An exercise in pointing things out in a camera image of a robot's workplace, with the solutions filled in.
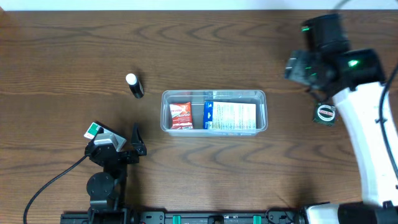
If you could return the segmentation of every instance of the transparent box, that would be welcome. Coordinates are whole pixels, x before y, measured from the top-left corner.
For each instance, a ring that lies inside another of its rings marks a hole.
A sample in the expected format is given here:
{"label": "transparent box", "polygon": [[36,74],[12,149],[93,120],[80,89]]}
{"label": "transparent box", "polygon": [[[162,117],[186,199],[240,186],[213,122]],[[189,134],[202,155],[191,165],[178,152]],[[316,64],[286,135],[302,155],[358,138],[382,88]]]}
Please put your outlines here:
{"label": "transparent box", "polygon": [[[256,128],[237,130],[203,129],[205,101],[256,104]],[[191,102],[193,129],[171,129],[171,103]],[[171,136],[255,136],[268,127],[266,94],[261,90],[167,90],[162,95],[160,127]]]}

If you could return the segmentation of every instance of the red packet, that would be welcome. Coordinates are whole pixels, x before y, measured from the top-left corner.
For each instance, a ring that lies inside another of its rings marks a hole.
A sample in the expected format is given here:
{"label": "red packet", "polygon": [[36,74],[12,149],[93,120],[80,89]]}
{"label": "red packet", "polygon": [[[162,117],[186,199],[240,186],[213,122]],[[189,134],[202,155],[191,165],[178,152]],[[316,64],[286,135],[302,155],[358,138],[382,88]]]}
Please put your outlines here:
{"label": "red packet", "polygon": [[193,129],[191,103],[170,104],[173,125],[171,129]]}

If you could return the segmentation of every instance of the green led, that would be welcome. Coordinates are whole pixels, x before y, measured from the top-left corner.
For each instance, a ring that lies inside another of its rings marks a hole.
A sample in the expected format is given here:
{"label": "green led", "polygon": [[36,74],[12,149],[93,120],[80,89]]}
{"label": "green led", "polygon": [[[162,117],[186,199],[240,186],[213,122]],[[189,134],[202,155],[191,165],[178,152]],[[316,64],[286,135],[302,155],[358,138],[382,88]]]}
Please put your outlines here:
{"label": "green led", "polygon": [[359,60],[350,60],[348,62],[348,66],[350,67],[357,66],[357,64],[359,64]]}

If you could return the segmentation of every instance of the white wall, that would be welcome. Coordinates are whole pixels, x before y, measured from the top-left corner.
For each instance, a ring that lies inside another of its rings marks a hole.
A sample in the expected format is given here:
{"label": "white wall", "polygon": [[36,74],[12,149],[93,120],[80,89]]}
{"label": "white wall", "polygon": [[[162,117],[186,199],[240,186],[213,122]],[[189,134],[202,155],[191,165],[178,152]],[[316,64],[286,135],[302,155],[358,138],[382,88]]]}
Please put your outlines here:
{"label": "white wall", "polygon": [[[341,0],[0,0],[5,11],[332,9]],[[398,0],[351,0],[343,9],[398,9]]]}

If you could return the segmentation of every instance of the small bottle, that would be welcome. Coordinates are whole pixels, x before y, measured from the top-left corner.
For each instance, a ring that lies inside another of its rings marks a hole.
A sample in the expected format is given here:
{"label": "small bottle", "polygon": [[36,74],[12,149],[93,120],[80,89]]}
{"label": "small bottle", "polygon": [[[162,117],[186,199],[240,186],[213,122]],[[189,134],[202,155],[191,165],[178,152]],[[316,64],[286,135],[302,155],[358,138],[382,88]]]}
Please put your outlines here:
{"label": "small bottle", "polygon": [[139,80],[137,79],[137,77],[135,76],[135,74],[130,73],[130,74],[126,75],[126,81],[130,86],[130,90],[131,90],[132,94],[137,99],[144,96],[144,89],[142,88],[142,85],[139,82]]}

